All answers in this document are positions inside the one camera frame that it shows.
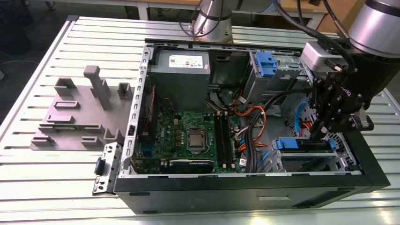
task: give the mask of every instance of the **blue cable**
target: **blue cable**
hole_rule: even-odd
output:
[[[296,130],[296,133],[298,134],[300,132],[300,127],[298,127],[298,119],[300,119],[300,114],[301,114],[301,111],[304,109],[304,107],[308,105],[308,102],[301,102],[300,105],[297,106],[297,109],[296,109],[296,113],[294,113],[294,130]]]

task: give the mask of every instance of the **cable connector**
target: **cable connector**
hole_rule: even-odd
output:
[[[344,68],[346,68],[345,65],[336,63],[336,61],[332,59],[325,59],[325,64],[330,69],[336,70],[340,73],[344,71]]]

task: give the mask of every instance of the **gray plastic block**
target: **gray plastic block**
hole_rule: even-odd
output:
[[[54,89],[60,96],[72,97],[70,89],[74,89],[76,86],[70,78],[60,78],[56,82]]]
[[[120,96],[120,99],[132,99],[133,98],[133,93],[132,93],[129,83],[118,84],[118,96]]]
[[[93,93],[100,101],[101,107],[104,110],[110,109],[110,102],[108,99],[109,88],[106,82],[101,81],[98,77],[100,68],[97,66],[86,66],[82,71],[84,77],[89,79],[89,82],[93,86]]]
[[[48,115],[48,118],[45,119],[48,123],[73,123],[74,118],[70,115]]]
[[[110,130],[105,129],[105,133],[104,133],[104,140],[106,142],[106,144],[112,143],[112,142],[118,142],[118,143],[124,143],[124,136],[120,133],[120,130],[116,130],[114,135],[110,133]]]
[[[80,103],[77,101],[57,101],[53,106],[56,109],[78,109]]]
[[[85,146],[85,147],[97,147],[97,146],[102,146],[102,143],[101,143],[98,137],[94,137],[94,136],[82,136],[82,137],[81,137],[80,143],[81,143],[82,146]]]
[[[33,137],[32,144],[34,146],[46,146],[46,147],[49,147],[54,144],[54,140],[49,136],[41,135],[41,136]]]
[[[102,151],[104,144],[114,141],[124,142],[122,134],[126,131],[132,100],[120,99],[118,87],[109,87],[110,107],[105,111],[92,95],[90,88],[90,86],[76,86],[70,89],[70,97],[54,97],[34,135],[36,137],[45,135],[53,142],[42,143],[42,139],[34,138],[29,147],[32,150]],[[77,102],[80,107],[57,108],[54,107],[58,105],[57,102]],[[48,123],[48,116],[50,119],[56,118],[56,122]],[[65,122],[69,117],[74,119],[72,123]],[[97,137],[98,145],[82,144],[81,137],[86,136]]]

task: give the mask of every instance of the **power supply label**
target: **power supply label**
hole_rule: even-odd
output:
[[[197,55],[170,55],[169,67],[172,68],[202,68],[202,57]]]

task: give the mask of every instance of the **motherboard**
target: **motherboard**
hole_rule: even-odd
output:
[[[188,167],[185,171],[208,167],[212,173],[236,173],[233,134],[237,129],[234,116],[200,112],[160,113],[154,143],[140,146],[142,157],[137,159],[142,173],[168,173],[170,170],[165,169],[173,165]]]

